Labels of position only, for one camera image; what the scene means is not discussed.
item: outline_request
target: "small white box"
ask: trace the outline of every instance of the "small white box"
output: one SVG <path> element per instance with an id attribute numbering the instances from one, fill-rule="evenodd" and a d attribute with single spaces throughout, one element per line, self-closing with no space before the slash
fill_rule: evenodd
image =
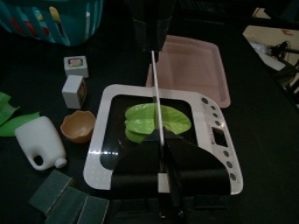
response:
<path id="1" fill-rule="evenodd" d="M 74 56 L 65 58 L 65 70 L 67 76 L 79 75 L 85 78 L 90 77 L 89 62 L 86 56 Z"/>
<path id="2" fill-rule="evenodd" d="M 87 97 L 86 81 L 82 76 L 70 75 L 63 89 L 62 95 L 70 109 L 81 109 Z"/>

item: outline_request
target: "plastic container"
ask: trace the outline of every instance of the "plastic container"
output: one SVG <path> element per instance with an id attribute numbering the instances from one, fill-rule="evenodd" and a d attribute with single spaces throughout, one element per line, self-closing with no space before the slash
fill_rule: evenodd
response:
<path id="1" fill-rule="evenodd" d="M 77 144 L 90 141 L 95 128 L 97 117 L 90 111 L 77 110 L 63 119 L 62 134 Z"/>
<path id="2" fill-rule="evenodd" d="M 103 1 L 0 0 L 0 25 L 23 36 L 78 46 L 99 28 Z"/>
<path id="3" fill-rule="evenodd" d="M 43 171 L 67 164 L 62 139 L 47 116 L 42 116 L 15 130 L 15 136 L 34 169 Z"/>

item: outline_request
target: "small bowl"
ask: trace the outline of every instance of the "small bowl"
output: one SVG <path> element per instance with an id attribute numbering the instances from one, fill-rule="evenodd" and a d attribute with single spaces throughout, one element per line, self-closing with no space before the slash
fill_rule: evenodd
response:
<path id="1" fill-rule="evenodd" d="M 97 117 L 90 111 L 77 110 L 73 115 L 65 117 L 61 131 L 62 134 L 77 144 L 90 141 L 95 128 Z"/>

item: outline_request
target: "bottle cap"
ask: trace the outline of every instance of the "bottle cap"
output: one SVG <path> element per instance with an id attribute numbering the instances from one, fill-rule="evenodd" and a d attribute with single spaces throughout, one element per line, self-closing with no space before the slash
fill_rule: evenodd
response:
<path id="1" fill-rule="evenodd" d="M 66 159 L 65 157 L 61 157 L 61 158 L 55 161 L 55 167 L 57 167 L 57 168 L 62 168 L 66 164 L 67 164 L 67 159 Z"/>

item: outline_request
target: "white object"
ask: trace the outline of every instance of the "white object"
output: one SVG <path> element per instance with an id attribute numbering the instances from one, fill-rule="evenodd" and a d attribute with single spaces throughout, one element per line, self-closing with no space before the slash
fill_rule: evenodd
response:
<path id="1" fill-rule="evenodd" d="M 33 167 L 43 171 L 51 167 L 62 168 L 67 164 L 67 154 L 62 139 L 47 116 L 42 116 L 15 130 L 17 139 Z"/>
<path id="2" fill-rule="evenodd" d="M 81 109 L 87 97 L 87 86 L 82 76 L 70 75 L 62 89 L 62 95 L 67 107 Z"/>
<path id="3" fill-rule="evenodd" d="M 66 57 L 63 61 L 67 76 L 73 74 L 79 75 L 83 78 L 90 77 L 89 62 L 86 56 Z"/>
<path id="4" fill-rule="evenodd" d="M 274 59 L 272 56 L 268 54 L 262 53 L 260 50 L 257 50 L 257 54 L 260 58 L 265 61 L 265 63 L 273 67 L 277 71 L 281 71 L 285 67 L 286 64 L 281 62 L 280 60 Z"/>
<path id="5" fill-rule="evenodd" d="M 190 103 L 198 145 L 225 164 L 230 175 L 231 194 L 241 193 L 244 189 L 244 176 L 239 168 L 238 155 L 230 137 L 230 130 L 219 105 L 211 98 L 198 92 L 159 88 L 159 94 L 162 99 L 175 99 Z M 118 155 L 110 151 L 114 149 L 110 149 L 109 146 L 105 145 L 111 103 L 118 95 L 145 96 L 145 98 L 149 98 L 154 96 L 154 90 L 151 87 L 125 85 L 111 85 L 105 90 L 98 110 L 98 117 L 101 117 L 101 119 L 97 120 L 85 166 L 85 179 L 89 185 L 95 189 L 102 190 L 110 190 L 111 188 L 114 171 L 107 169 L 101 163 L 101 156 L 103 154 L 111 154 L 114 157 Z M 159 185 L 157 189 L 159 193 L 169 193 L 170 186 L 167 175 L 165 173 L 157 173 L 157 175 Z"/>

